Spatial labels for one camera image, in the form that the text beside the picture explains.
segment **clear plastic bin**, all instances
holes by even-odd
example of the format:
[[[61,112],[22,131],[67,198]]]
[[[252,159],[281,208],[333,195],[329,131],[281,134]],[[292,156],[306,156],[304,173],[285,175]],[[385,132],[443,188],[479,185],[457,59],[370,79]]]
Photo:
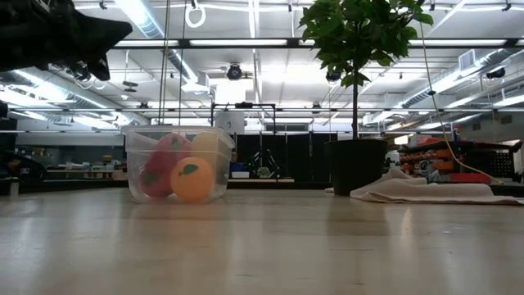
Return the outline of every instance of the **clear plastic bin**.
[[[224,195],[235,142],[222,129],[125,126],[129,188],[139,202],[208,202]]]

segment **orange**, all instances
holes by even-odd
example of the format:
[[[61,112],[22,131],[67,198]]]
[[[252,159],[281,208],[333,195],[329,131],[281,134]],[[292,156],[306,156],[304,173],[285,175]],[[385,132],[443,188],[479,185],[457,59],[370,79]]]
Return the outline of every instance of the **orange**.
[[[184,202],[201,202],[213,191],[215,171],[203,159],[182,159],[171,172],[171,188]]]

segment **potted plant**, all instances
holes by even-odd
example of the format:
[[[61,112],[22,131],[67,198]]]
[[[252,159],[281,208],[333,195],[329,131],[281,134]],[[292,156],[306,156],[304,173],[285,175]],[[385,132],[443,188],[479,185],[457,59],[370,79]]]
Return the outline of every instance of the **potted plant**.
[[[300,26],[305,25],[304,40],[313,39],[330,75],[341,74],[341,87],[353,86],[353,140],[326,143],[335,194],[369,184],[382,175],[387,142],[360,139],[358,131],[359,85],[369,78],[365,66],[375,61],[389,66],[395,58],[409,55],[409,40],[417,38],[412,20],[433,25],[424,14],[425,0],[317,0],[304,8]]]

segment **wooden table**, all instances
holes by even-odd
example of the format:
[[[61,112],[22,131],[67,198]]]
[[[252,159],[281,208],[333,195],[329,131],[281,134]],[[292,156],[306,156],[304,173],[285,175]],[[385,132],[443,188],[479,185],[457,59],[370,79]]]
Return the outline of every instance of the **wooden table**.
[[[2,294],[520,295],[524,209],[231,190],[136,204],[126,188],[0,202]]]

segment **beige towel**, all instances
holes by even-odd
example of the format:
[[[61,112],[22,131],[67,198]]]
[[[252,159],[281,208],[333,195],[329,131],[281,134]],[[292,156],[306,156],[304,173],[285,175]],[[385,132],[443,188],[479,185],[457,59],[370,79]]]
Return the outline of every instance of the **beige towel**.
[[[427,184],[425,178],[413,178],[399,169],[350,195],[367,202],[524,205],[515,197],[493,195],[485,184]]]

